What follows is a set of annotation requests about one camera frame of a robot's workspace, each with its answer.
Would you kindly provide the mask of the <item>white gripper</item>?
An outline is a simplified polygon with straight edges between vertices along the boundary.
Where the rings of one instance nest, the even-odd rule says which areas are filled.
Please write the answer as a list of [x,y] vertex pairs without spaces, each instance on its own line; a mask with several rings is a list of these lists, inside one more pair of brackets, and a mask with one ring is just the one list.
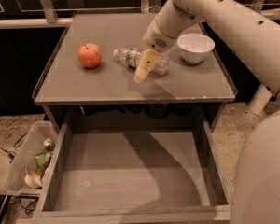
[[167,26],[158,25],[158,20],[154,19],[143,36],[143,40],[150,49],[143,52],[140,64],[137,66],[133,80],[136,83],[143,82],[150,71],[160,60],[160,53],[168,51],[176,42],[178,31],[168,29]]

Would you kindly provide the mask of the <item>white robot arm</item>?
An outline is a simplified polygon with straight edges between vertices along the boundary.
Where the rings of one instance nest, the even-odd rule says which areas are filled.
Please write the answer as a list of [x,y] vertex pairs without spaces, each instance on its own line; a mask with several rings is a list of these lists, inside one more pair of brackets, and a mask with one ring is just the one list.
[[[233,0],[167,0],[144,35],[155,54],[204,19],[280,102],[280,25]],[[230,224],[280,224],[280,111],[252,131],[239,156]]]

